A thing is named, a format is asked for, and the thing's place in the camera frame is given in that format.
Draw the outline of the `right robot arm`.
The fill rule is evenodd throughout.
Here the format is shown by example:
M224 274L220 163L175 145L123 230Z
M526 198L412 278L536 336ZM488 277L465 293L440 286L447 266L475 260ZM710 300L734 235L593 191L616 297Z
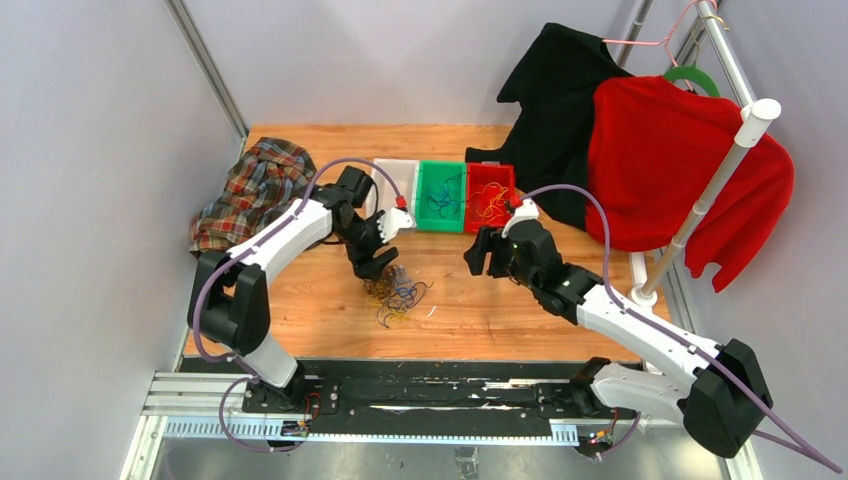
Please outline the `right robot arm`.
M651 374L592 359L571 390L574 408L594 417L625 408L680 424L711 453L734 457L773 405L754 350L724 344L635 310L596 273L568 263L537 220L508 230L482 227L463 258L473 275L508 278L548 313L600 333L657 368Z

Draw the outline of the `green plastic bin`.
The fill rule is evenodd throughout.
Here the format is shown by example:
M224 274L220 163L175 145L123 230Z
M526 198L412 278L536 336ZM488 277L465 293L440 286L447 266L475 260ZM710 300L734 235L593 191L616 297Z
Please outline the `green plastic bin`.
M417 229L461 233L465 220L466 164L422 161L418 180Z

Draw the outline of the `red sweater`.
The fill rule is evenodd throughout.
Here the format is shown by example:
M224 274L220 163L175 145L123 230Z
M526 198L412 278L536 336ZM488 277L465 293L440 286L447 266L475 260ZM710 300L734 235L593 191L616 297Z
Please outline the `red sweater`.
M687 93L660 76L613 78L593 96L588 150L589 235L627 252L666 246L712 179L742 125L730 100ZM787 208L789 153L770 135L744 157L684 250L698 278L714 263L716 292L749 265Z

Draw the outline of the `plaid flannel shirt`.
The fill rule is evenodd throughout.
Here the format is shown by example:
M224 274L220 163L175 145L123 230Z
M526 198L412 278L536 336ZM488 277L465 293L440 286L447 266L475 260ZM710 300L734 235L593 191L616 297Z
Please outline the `plaid flannel shirt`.
M190 254L226 251L256 235L302 197L315 173L303 147L260 138L228 171L221 195L194 217Z

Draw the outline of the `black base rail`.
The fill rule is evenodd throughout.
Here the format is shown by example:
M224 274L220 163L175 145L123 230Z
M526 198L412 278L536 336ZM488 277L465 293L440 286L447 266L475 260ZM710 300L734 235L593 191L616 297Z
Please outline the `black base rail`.
M315 433L541 437L550 423L615 427L626 409L589 406L573 394L576 362L306 359L299 399L248 386L246 413L304 415Z

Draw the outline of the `green hanger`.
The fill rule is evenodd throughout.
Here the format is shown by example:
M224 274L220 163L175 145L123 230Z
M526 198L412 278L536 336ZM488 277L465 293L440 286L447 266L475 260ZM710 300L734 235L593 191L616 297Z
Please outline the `green hanger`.
M714 80L696 66L679 65L672 67L663 74L663 78L671 83L678 80L688 81L698 85L709 97L721 97L721 92Z

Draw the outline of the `red plastic bin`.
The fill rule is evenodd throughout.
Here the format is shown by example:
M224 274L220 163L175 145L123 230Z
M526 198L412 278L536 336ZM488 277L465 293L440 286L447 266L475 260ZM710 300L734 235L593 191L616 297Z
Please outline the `red plastic bin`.
M504 226L509 219L508 205L514 191L512 166L467 163L463 232L476 234L483 226Z

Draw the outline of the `white plastic bin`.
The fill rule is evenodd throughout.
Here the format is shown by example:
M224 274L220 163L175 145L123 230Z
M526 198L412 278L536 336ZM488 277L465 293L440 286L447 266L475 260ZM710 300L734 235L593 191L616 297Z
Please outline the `white plastic bin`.
M412 216L413 223L411 227L401 229L401 232L414 232L417 228L416 209L419 197L418 180L420 162L418 160L411 159L375 158L373 163L380 166L389 174L398 187L400 194L406 199L407 211ZM371 216L376 211L387 211L389 208L395 207L397 197L393 187L381 173L373 170L370 173L370 176L374 180L374 187L369 192L364 203L364 213L367 217Z

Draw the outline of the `white clothes rack pole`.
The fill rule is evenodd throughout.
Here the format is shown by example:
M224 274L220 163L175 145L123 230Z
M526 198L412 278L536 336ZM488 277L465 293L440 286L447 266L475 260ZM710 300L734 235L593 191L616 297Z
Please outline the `white clothes rack pole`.
M684 251L691 236L706 217L718 195L748 152L760 142L768 128L780 117L781 113L782 105L771 98L756 100L740 110L742 123L735 133L733 143L722 162L699 198L693 203L687 217L672 236L670 243L653 270L646 273L645 279L634 285L630 290L628 296L634 303L642 307L653 307L656 304L655 292L661 278L670 270L676 258Z

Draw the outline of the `black t-shirt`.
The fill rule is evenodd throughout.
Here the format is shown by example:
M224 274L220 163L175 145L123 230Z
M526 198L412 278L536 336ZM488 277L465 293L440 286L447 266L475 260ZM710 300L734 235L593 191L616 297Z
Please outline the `black t-shirt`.
M601 38L545 24L497 95L497 102L521 107L506 140L493 150L467 148L465 161L512 166L522 192L555 184L586 190L594 93L604 81L630 75Z

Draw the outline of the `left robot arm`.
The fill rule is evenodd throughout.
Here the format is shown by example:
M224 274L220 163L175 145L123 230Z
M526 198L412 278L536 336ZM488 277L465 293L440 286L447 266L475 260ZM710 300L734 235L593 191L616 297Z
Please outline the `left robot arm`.
M268 400L283 413L298 411L307 389L301 364L271 332L270 284L329 237L345 247L357 278L376 281L398 256L391 240L414 222L406 197L378 165L372 169L393 190L394 205L361 217L374 181L362 169L365 160L339 162L344 169L335 182L319 184L319 169L281 218L235 247L202 254L194 277L187 323L198 353L210 363L238 364L249 381L269 386Z

